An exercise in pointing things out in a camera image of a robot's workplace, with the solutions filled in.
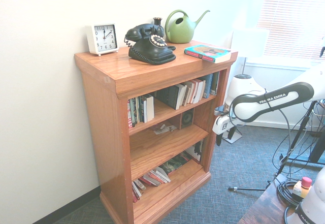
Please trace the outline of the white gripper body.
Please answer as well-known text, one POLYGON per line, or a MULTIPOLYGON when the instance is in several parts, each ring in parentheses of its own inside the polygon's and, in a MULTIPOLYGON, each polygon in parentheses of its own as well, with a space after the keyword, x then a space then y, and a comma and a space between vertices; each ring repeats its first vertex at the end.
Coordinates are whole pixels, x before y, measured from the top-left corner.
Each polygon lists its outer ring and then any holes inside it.
POLYGON ((236 117, 230 117, 228 114, 216 118, 213 125, 213 132, 217 135, 223 134, 225 131, 231 129, 238 124, 236 117))

